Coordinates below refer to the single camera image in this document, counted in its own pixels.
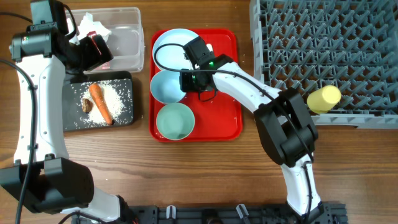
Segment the brown food scrap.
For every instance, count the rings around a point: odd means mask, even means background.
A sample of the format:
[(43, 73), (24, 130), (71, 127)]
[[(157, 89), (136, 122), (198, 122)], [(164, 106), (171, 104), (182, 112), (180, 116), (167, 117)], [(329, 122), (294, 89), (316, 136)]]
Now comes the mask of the brown food scrap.
[(89, 99), (86, 99), (86, 98), (82, 99), (81, 106), (82, 106), (83, 112), (86, 113), (86, 114), (88, 114), (93, 108), (92, 102)]

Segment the white napkin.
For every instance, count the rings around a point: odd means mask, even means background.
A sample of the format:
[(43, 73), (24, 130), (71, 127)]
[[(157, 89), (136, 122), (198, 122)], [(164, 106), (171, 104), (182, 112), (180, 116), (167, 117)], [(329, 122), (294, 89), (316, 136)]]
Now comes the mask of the white napkin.
[(105, 42), (108, 41), (109, 36), (112, 32), (105, 28), (100, 21), (94, 21), (93, 15), (86, 13), (77, 26), (76, 34), (69, 40), (70, 43), (79, 45), (79, 41), (86, 37), (88, 34), (98, 34), (101, 35)]

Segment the yellow plastic cup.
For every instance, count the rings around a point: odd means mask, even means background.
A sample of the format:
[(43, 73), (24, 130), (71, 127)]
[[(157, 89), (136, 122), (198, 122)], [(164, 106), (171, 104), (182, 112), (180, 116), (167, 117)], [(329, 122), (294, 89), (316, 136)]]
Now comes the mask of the yellow plastic cup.
[(340, 100), (340, 90), (336, 86), (327, 85), (309, 94), (307, 105), (312, 112), (323, 114), (329, 112)]

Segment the white rice pile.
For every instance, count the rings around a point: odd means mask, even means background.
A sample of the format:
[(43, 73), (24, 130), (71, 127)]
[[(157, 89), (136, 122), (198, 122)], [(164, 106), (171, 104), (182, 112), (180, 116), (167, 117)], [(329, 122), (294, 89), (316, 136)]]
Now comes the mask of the white rice pile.
[[(80, 128), (78, 122), (81, 122), (85, 128), (98, 128), (107, 125), (89, 92), (89, 86), (94, 83), (101, 87), (113, 124), (118, 126), (130, 124), (134, 118), (133, 90), (131, 79), (125, 78), (71, 84), (73, 105), (78, 107), (75, 127)], [(82, 110), (81, 104), (84, 98), (89, 99), (93, 104), (93, 108), (88, 114)]]

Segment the orange carrot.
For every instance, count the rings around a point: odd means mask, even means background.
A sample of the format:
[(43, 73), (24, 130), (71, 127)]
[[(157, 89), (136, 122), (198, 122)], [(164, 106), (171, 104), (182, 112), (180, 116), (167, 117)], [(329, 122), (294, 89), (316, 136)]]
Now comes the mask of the orange carrot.
[(95, 102), (95, 105), (97, 106), (99, 112), (101, 113), (103, 119), (105, 120), (105, 123), (107, 125), (112, 125), (113, 119), (112, 119), (109, 109), (105, 103), (104, 95), (101, 90), (101, 87), (96, 83), (91, 84), (89, 86), (89, 92), (90, 92), (90, 95), (91, 95), (93, 101)]

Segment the mint green bowl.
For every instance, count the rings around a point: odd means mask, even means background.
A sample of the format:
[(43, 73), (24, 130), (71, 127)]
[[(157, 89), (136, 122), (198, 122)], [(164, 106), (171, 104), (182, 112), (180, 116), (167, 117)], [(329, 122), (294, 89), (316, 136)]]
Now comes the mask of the mint green bowl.
[(164, 138), (172, 141), (182, 140), (192, 133), (195, 115), (185, 104), (167, 104), (158, 112), (156, 126)]

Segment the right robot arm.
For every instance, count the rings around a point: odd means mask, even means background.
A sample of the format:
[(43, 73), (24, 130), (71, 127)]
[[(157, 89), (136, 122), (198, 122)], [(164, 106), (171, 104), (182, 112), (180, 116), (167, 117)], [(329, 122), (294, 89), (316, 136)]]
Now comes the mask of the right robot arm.
[(201, 37), (182, 48), (193, 65), (180, 73), (182, 91), (219, 91), (251, 111), (262, 147), (281, 166), (288, 205), (304, 223), (314, 221), (321, 204), (312, 170), (318, 131), (301, 94), (260, 82), (229, 56), (215, 56)]

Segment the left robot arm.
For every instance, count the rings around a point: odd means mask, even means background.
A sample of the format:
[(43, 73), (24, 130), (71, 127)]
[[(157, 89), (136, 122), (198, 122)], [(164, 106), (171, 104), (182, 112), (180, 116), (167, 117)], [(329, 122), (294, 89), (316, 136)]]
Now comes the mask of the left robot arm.
[(16, 34), (7, 64), (21, 91), (20, 130), (12, 167), (1, 170), (1, 186), (32, 213), (74, 215), (96, 223), (136, 223), (124, 199), (96, 188), (84, 165), (70, 160), (63, 136), (62, 90), (66, 75), (83, 76), (112, 59), (102, 36), (73, 43), (77, 27), (60, 1), (32, 1), (25, 32)]

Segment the light blue bowl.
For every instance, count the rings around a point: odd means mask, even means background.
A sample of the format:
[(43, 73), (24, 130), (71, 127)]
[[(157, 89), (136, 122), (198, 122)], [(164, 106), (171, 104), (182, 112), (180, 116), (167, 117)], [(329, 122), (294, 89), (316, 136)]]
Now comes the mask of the light blue bowl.
[(178, 103), (186, 96), (181, 90), (180, 74), (168, 70), (160, 71), (152, 77), (150, 92), (163, 104)]

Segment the red snack wrapper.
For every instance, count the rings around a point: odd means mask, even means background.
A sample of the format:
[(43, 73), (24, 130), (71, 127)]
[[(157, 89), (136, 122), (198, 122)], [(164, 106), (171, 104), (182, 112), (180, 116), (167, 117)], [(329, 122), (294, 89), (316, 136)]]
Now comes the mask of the red snack wrapper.
[(91, 39), (91, 43), (93, 46), (93, 50), (91, 51), (92, 59), (90, 59), (90, 68), (89, 70), (93, 70), (100, 65), (109, 62), (113, 59), (113, 55), (108, 48), (106, 41), (103, 37), (96, 32), (90, 32), (89, 36)]

